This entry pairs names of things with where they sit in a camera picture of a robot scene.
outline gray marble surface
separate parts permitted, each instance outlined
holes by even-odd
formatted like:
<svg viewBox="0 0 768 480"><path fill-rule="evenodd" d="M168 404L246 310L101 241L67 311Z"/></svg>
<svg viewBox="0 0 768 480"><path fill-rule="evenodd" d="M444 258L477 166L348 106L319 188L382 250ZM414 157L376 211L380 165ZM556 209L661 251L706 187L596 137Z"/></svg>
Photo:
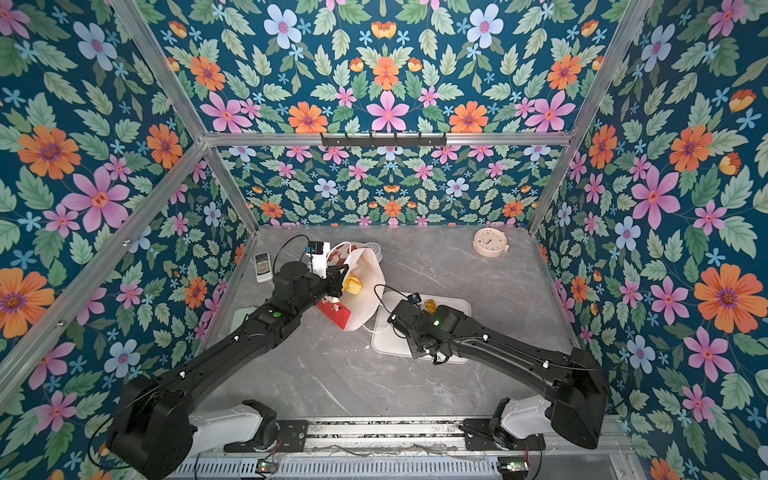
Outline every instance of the gray marble surface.
<svg viewBox="0 0 768 480"><path fill-rule="evenodd" d="M477 227L262 227L257 251L275 255L297 233L332 245L376 241L388 285L403 291L453 296L472 305L472 316L489 328L546 349L569 353L571 344L523 229L504 230L510 248L495 259L472 248ZM303 239L280 254L296 260ZM247 269L230 312L260 305L272 293ZM220 319L230 323L231 319ZM366 324L373 327L373 318ZM219 336L228 333L219 325ZM223 383L200 410L223 409L257 399L281 417L351 415L488 415L508 396L533 391L479 363L434 366L428 361L383 355L370 348L364 329L344 332L317 308L277 349L255 359Z"/></svg>

